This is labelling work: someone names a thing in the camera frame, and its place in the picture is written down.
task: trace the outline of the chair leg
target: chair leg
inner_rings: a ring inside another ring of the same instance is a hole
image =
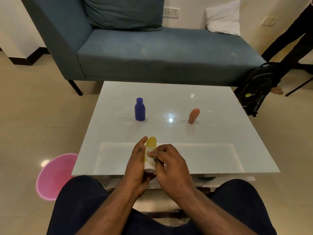
[[[77,92],[78,95],[83,95],[83,93],[81,92],[81,90],[78,88],[78,86],[75,84],[75,82],[73,80],[67,80],[71,86],[74,88],[74,90]]]
[[[299,90],[301,87],[305,86],[306,84],[308,84],[312,80],[313,80],[313,77],[311,79],[307,80],[305,83],[298,86],[297,88],[293,89],[291,92],[287,93],[285,96],[289,96],[290,94],[294,93],[296,90]]]

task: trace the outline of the sofa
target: sofa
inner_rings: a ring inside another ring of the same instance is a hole
[[[94,29],[83,0],[22,0],[62,75],[73,80],[238,86],[264,59],[241,37],[199,29]]]

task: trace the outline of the blue bottle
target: blue bottle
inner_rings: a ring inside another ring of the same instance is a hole
[[[138,121],[144,121],[146,118],[146,108],[143,104],[143,99],[141,97],[137,98],[137,103],[135,105],[135,119]]]

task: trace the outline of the baseboard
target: baseboard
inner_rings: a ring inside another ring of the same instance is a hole
[[[14,57],[9,57],[9,59],[15,65],[31,66],[44,54],[50,54],[48,49],[46,47],[39,47],[35,50],[35,52],[33,52],[31,55],[29,55],[26,59],[25,58],[14,58]]]

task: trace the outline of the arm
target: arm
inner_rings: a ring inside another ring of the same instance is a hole
[[[161,188],[205,235],[256,235],[195,188],[184,158],[172,145],[158,146],[148,156],[158,158],[155,174]]]
[[[144,174],[144,156],[147,137],[134,147],[121,183],[104,201],[76,235],[120,235],[131,209],[147,189],[152,175]]]

